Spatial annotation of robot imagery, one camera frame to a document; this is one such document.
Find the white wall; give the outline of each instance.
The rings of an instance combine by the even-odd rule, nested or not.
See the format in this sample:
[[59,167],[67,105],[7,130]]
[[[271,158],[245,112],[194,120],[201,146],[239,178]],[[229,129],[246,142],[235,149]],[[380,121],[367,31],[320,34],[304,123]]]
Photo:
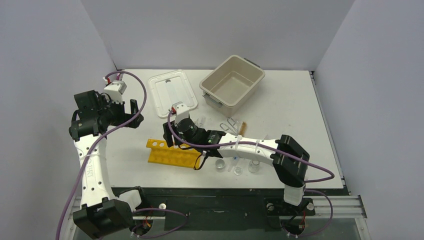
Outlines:
[[114,69],[79,0],[0,1],[1,239],[54,239],[79,170],[74,94]]
[[81,0],[118,68],[314,70],[354,0]]
[[373,240],[424,238],[424,1],[356,0],[315,79]]

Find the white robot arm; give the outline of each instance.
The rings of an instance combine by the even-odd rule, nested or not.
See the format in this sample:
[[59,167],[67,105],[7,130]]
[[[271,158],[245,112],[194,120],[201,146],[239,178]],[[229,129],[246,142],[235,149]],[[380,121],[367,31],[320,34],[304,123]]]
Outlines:
[[[106,138],[87,153],[109,126],[118,126],[138,112],[137,101],[131,100],[131,113],[125,113],[123,81],[114,81],[104,93],[91,90],[74,95],[78,105],[72,116],[69,134],[78,153],[80,166],[89,157],[82,176],[80,210],[73,213],[74,223],[92,239],[129,228],[134,224],[132,212],[142,203],[143,190],[134,187],[119,195],[112,192],[106,165]],[[139,115],[126,127],[137,128],[143,121]]]
[[[172,108],[176,115],[171,127],[175,134],[182,140],[198,146],[214,145],[214,147],[194,147],[198,152],[206,151],[207,157],[239,157],[248,160],[258,160],[273,166],[279,180],[284,183],[284,201],[294,206],[302,202],[305,191],[305,174],[308,166],[285,155],[269,150],[258,144],[281,150],[293,156],[309,161],[309,154],[291,136],[282,135],[280,139],[252,139],[241,135],[232,135],[218,130],[205,130],[197,127],[190,119],[189,109],[179,102]],[[164,135],[168,147],[180,145],[181,141],[176,139],[168,126],[163,124]]]

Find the small glass vial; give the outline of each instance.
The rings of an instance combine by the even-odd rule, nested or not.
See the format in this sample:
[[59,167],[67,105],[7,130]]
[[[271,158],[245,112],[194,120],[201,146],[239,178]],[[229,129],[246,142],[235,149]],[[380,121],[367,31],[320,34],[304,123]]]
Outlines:
[[222,158],[218,158],[215,162],[215,167],[218,172],[224,171],[225,161]]
[[242,173],[243,173],[243,169],[242,169],[241,167],[236,166],[236,167],[234,168],[234,174],[235,174],[235,175],[240,176],[240,175],[242,175]]
[[258,160],[251,160],[249,162],[249,172],[254,174],[259,171],[259,163],[260,162]]

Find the purple cable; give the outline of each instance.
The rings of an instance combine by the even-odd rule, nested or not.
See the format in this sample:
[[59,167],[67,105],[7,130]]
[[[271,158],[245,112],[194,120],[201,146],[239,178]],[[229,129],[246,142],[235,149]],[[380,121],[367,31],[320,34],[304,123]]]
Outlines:
[[82,165],[81,165],[81,168],[79,169],[79,172],[78,172],[78,176],[76,177],[76,181],[75,181],[75,183],[73,184],[73,187],[72,187],[72,190],[70,191],[70,194],[69,194],[69,197],[67,198],[67,200],[66,200],[66,203],[65,203],[65,206],[64,206],[64,208],[63,208],[63,210],[62,210],[62,214],[60,215],[60,219],[59,219],[59,223],[57,224],[57,229],[56,229],[56,240],[59,240],[59,238],[60,238],[60,236],[61,236],[61,228],[62,228],[62,224],[64,223],[64,219],[65,219],[65,214],[66,214],[66,211],[67,211],[67,209],[68,209],[68,207],[69,207],[69,204],[71,204],[71,201],[72,201],[72,197],[74,196],[74,194],[75,194],[75,192],[77,191],[77,187],[78,187],[78,185],[80,184],[80,181],[81,181],[81,178],[83,177],[83,174],[84,174],[84,171],[85,171],[85,169],[86,169],[86,165],[87,165],[87,162],[89,161],[89,158],[90,158],[90,154],[92,153],[92,151],[93,151],[93,149],[96,147],[96,145],[103,139],[103,138],[105,138],[107,135],[109,135],[109,134],[111,134],[111,133],[113,133],[113,132],[115,132],[116,130],[118,130],[118,129],[120,129],[120,128],[122,128],[122,127],[124,127],[125,125],[127,125],[127,124],[129,124],[129,123],[131,123],[134,119],[136,119],[141,113],[142,113],[142,110],[143,110],[143,108],[145,107],[145,105],[146,105],[146,100],[147,100],[147,91],[146,91],[146,87],[145,87],[145,85],[143,84],[143,82],[140,80],[140,78],[138,78],[136,75],[134,75],[134,74],[132,74],[131,72],[128,72],[128,71],[113,71],[113,72],[110,72],[109,74],[107,74],[104,78],[108,78],[110,75],[113,75],[113,74],[128,74],[128,75],[130,75],[130,76],[132,76],[133,78],[135,78],[140,84],[141,84],[141,86],[142,86],[142,88],[143,88],[143,93],[144,93],[144,98],[143,98],[143,104],[141,105],[141,107],[140,107],[140,109],[138,110],[138,112],[133,116],[133,117],[131,117],[128,121],[126,121],[126,122],[124,122],[124,123],[122,123],[122,124],[120,124],[120,125],[118,125],[118,126],[116,126],[116,127],[114,127],[114,128],[112,128],[111,130],[109,130],[109,131],[107,131],[107,132],[105,132],[105,133],[103,133],[92,145],[91,145],[91,147],[90,147],[90,149],[88,150],[88,152],[87,152],[87,155],[86,155],[86,157],[85,157],[85,159],[84,159],[84,161],[82,162]]
[[[317,190],[312,190],[312,189],[305,189],[305,192],[322,195],[328,200],[328,203],[330,204],[330,218],[328,219],[327,223],[323,227],[321,227],[320,229],[313,231],[313,232],[310,232],[310,233],[307,233],[307,234],[297,235],[298,238],[310,237],[312,235],[315,235],[315,234],[322,232],[324,229],[326,229],[330,225],[330,223],[333,219],[333,205],[331,203],[330,198],[327,195],[325,195],[323,192],[320,192],[320,191],[317,191]],[[289,234],[292,237],[296,237],[296,235],[294,235],[292,233],[289,233]]]
[[[178,139],[178,140],[179,140],[180,142],[182,142],[183,144],[187,144],[187,145],[189,145],[190,147],[194,147],[194,148],[203,148],[203,149],[206,149],[206,148],[219,148],[219,147],[223,147],[223,146],[236,145],[236,142],[227,142],[227,143],[221,143],[221,144],[210,144],[210,145],[199,145],[199,144],[194,144],[194,143],[187,142],[187,141],[185,141],[185,140],[181,139],[181,138],[180,138],[180,137],[179,137],[179,136],[175,133],[175,131],[173,130],[173,128],[172,128],[172,126],[171,126],[171,115],[172,115],[172,111],[169,111],[169,114],[168,114],[168,128],[169,128],[169,130],[171,131],[171,133],[172,133],[173,137],[174,137],[174,138],[176,138],[176,139]],[[270,147],[270,146],[263,145],[263,144],[256,143],[256,142],[252,142],[252,141],[239,141],[239,142],[238,142],[238,144],[246,144],[246,145],[253,145],[253,146],[256,146],[256,145],[257,145],[258,147],[261,147],[261,148],[264,148],[264,149],[268,149],[268,150],[274,151],[274,152],[276,152],[276,153],[279,153],[279,154],[285,155],[285,156],[287,156],[287,157],[289,157],[289,158],[292,158],[292,159],[294,159],[294,160],[296,160],[296,161],[299,161],[299,162],[301,162],[301,163],[303,163],[303,164],[306,164],[306,165],[311,166],[311,167],[313,167],[313,168],[315,168],[315,169],[319,169],[319,170],[321,170],[321,171],[324,171],[324,172],[326,172],[326,173],[330,174],[330,176],[328,176],[328,177],[324,177],[324,178],[320,178],[320,179],[314,179],[314,180],[306,180],[306,181],[304,181],[305,183],[318,183],[318,182],[323,182],[323,181],[326,181],[326,180],[333,179],[333,178],[335,177],[334,173],[332,173],[330,170],[328,170],[328,169],[326,169],[326,168],[324,168],[324,167],[322,167],[322,166],[318,166],[318,165],[316,165],[316,164],[310,163],[310,162],[305,161],[305,160],[303,160],[303,159],[301,159],[301,158],[299,158],[299,157],[297,157],[297,156],[294,156],[294,155],[292,155],[292,154],[290,154],[290,153],[287,153],[287,152],[284,152],[284,151],[281,151],[281,150],[278,150],[278,149],[272,148],[272,147]]]
[[[177,214],[177,215],[183,216],[185,218],[185,222],[183,224],[179,225],[179,226],[174,227],[173,229],[171,229],[169,231],[166,231],[166,232],[163,232],[163,233],[160,233],[160,234],[157,234],[157,235],[153,235],[153,236],[143,236],[143,235],[141,235],[140,238],[142,238],[142,239],[153,239],[153,238],[157,238],[157,237],[161,237],[161,236],[170,234],[170,233],[172,233],[172,232],[174,232],[174,231],[182,228],[189,221],[189,218],[184,213],[179,212],[179,211],[170,210],[170,209],[161,209],[161,208],[148,207],[148,208],[138,209],[138,210],[134,211],[133,214],[134,213],[138,213],[138,212],[146,212],[146,211],[161,211],[161,212],[167,212],[167,213]],[[136,229],[138,229],[142,225],[143,224],[139,224],[139,225],[135,226],[131,230],[131,232],[134,233],[136,231]]]

